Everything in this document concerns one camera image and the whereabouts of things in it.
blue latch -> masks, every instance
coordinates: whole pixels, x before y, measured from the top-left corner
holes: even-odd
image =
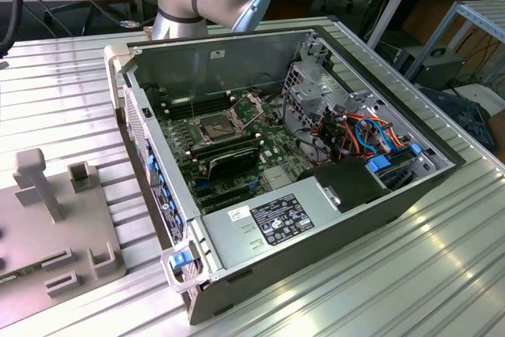
[[[170,264],[174,270],[193,262],[193,255],[189,250],[174,254],[170,257]]]
[[[410,145],[410,150],[412,150],[412,153],[415,155],[420,155],[423,149],[421,149],[421,146],[418,144],[411,144]]]
[[[388,167],[391,165],[391,162],[387,160],[386,157],[383,155],[378,155],[377,157],[373,157],[368,160],[367,166],[368,168],[373,172],[377,172],[379,170],[382,170],[385,167]]]
[[[155,165],[155,157],[153,155],[150,155],[148,157],[148,170],[152,170]]]

electronic equipment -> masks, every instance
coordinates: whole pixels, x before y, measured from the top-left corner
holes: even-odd
[[[422,46],[401,49],[396,54],[393,67],[405,75],[422,50]],[[439,45],[432,50],[411,81],[423,87],[444,90],[447,88],[447,82],[455,77],[464,64],[465,59],[460,54],[449,47]]]
[[[321,27],[105,51],[191,324],[395,220],[464,163]]]
[[[479,103],[430,88],[421,88],[421,92],[482,146],[491,153],[496,152],[496,143],[488,124],[489,113]]]

warning label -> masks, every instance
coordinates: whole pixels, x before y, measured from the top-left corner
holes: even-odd
[[[314,227],[292,193],[250,212],[269,245],[277,245]]]

blue cable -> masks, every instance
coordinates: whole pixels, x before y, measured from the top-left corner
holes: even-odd
[[[254,193],[256,191],[256,187],[258,186],[258,182],[260,181],[260,177],[257,177],[254,181],[249,183],[249,192]]]
[[[375,120],[372,120],[370,118],[364,118],[363,120],[366,120],[367,122],[371,122],[379,131],[380,131],[380,134],[382,135],[382,138],[384,139],[384,141],[386,141],[386,144],[387,146],[389,146],[389,148],[391,150],[395,150],[396,149],[396,146],[395,144],[393,143],[393,141],[391,141],[391,139],[387,136],[387,134],[384,132],[384,130],[382,129],[382,126],[376,122]]]
[[[362,144],[365,148],[368,148],[370,149],[372,152],[374,152],[376,155],[377,155],[377,150],[372,146],[372,145],[368,145],[366,144],[363,139],[361,138],[361,131],[360,131],[360,123],[363,122],[365,119],[363,120],[360,120],[359,122],[357,122],[356,124],[356,127],[355,127],[355,132],[356,132],[356,137],[357,137],[357,140],[360,142],[360,144]]]

slotted metal surface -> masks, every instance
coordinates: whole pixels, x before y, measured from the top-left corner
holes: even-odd
[[[103,68],[104,46],[143,35],[19,43],[10,68],[0,71],[0,185],[13,184],[13,152],[20,148],[40,146],[49,173],[83,159],[97,165],[129,272],[0,335],[505,334],[503,166],[343,25],[314,18],[260,28],[314,24],[416,111],[466,166],[396,222],[191,327],[158,263],[159,243],[114,121]],[[334,70],[360,86],[343,64]]]
[[[505,2],[495,0],[459,3],[457,12],[505,43]]]

